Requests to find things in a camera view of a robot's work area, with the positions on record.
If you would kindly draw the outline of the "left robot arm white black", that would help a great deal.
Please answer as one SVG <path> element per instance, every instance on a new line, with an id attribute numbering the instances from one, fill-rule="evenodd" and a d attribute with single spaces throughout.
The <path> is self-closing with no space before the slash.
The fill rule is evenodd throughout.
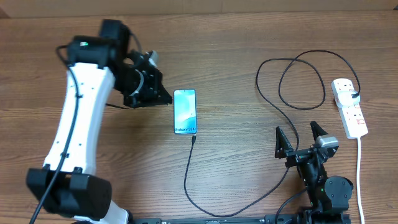
<path id="1" fill-rule="evenodd" d="M 113 90 L 123 108 L 168 105 L 171 95 L 157 69 L 157 53 L 131 50 L 134 34 L 105 19 L 98 36 L 77 35 L 60 56 L 67 90 L 58 130 L 43 166 L 28 170 L 26 185 L 44 209 L 77 223 L 132 223 L 130 211 L 112 200 L 108 180 L 96 176 L 96 147 Z"/>

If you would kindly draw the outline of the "Galaxy S24 smartphone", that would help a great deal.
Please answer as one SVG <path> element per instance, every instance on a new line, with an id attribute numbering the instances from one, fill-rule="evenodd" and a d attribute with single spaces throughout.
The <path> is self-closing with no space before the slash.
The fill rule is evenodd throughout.
<path id="1" fill-rule="evenodd" d="M 174 91 L 174 133 L 197 133 L 197 97 L 194 89 Z"/>

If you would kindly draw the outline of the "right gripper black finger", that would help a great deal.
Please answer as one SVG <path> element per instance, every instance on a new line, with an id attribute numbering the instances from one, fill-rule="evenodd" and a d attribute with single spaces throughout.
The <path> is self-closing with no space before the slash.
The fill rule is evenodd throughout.
<path id="1" fill-rule="evenodd" d="M 323 128 L 321 128 L 316 121 L 311 121 L 310 127 L 312 129 L 312 134 L 315 141 L 319 136 L 327 135 L 327 132 Z"/>
<path id="2" fill-rule="evenodd" d="M 276 127 L 276 144 L 275 144 L 275 158 L 289 157 L 293 152 L 293 147 L 283 130 Z"/>

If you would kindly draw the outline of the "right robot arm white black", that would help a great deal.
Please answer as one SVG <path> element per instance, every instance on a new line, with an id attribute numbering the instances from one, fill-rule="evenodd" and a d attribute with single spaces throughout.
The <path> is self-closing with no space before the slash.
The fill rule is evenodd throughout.
<path id="1" fill-rule="evenodd" d="M 336 137 L 328 134 L 316 121 L 310 123 L 314 144 L 308 149 L 295 150 L 280 127 L 276 128 L 275 157 L 285 159 L 287 168 L 296 167 L 305 188 L 287 199 L 273 218 L 274 223 L 350 223 L 349 200 L 354 185 L 342 176 L 327 175 L 324 163 L 339 148 Z M 308 195 L 310 206 L 302 207 L 296 214 L 281 215 L 283 208 L 302 194 Z"/>

